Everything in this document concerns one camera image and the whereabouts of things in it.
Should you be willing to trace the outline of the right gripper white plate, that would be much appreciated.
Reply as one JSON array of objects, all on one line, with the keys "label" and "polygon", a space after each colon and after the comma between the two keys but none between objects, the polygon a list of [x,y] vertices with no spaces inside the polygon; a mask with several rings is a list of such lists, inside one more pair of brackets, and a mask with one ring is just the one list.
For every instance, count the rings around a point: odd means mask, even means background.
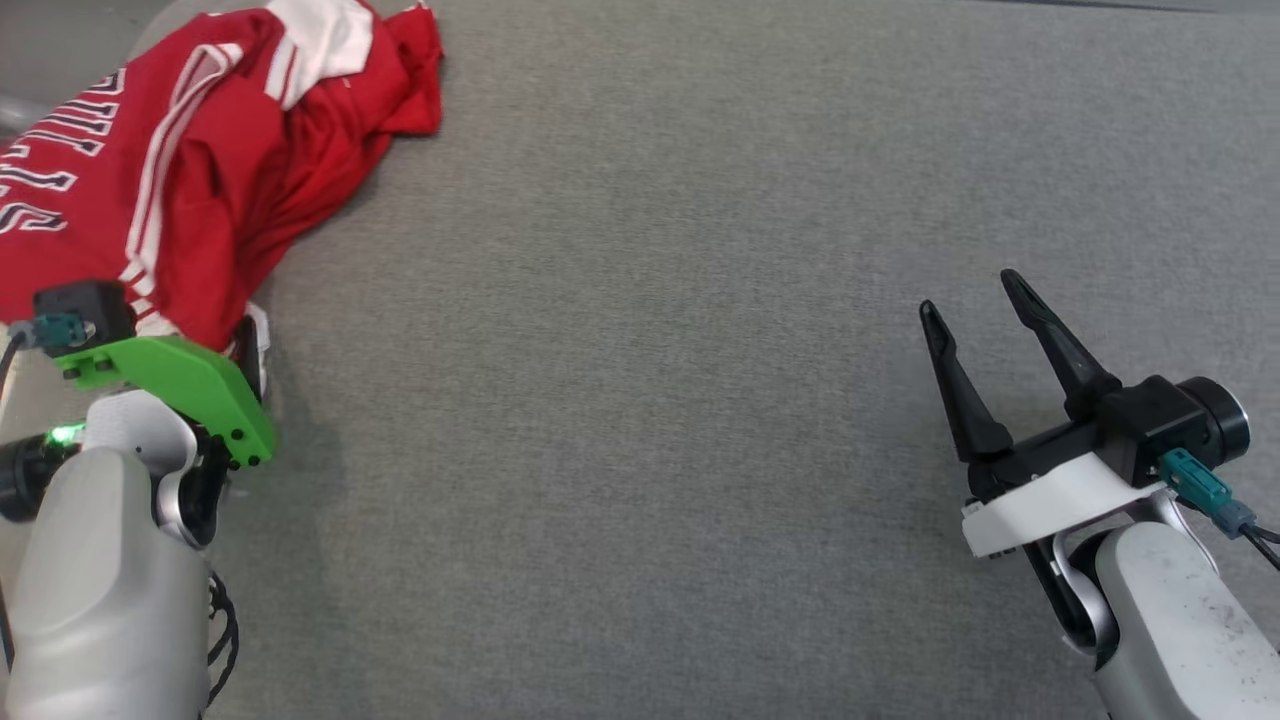
[{"label": "right gripper white plate", "polygon": [[[1012,268],[1000,281],[1019,322],[1039,342],[1073,421],[1093,418],[1102,397],[1123,383]],[[1098,454],[1094,421],[1066,424],[1012,442],[996,421],[957,359],[957,345],[937,306],[924,300],[920,322],[943,410],[975,503],[964,510],[963,536],[975,557],[1015,550],[1091,524],[1157,493],[1134,487]]]}]

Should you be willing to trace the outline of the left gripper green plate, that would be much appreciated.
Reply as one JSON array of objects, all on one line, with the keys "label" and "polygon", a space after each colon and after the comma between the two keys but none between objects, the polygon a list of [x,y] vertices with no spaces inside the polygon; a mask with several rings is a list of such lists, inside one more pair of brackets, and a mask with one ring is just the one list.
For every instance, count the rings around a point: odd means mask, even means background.
[{"label": "left gripper green plate", "polygon": [[64,354],[55,365],[82,389],[125,382],[223,438],[233,461],[257,466],[273,460],[276,432],[264,397],[265,352],[259,324],[242,316],[232,359],[179,336],[143,336]]}]

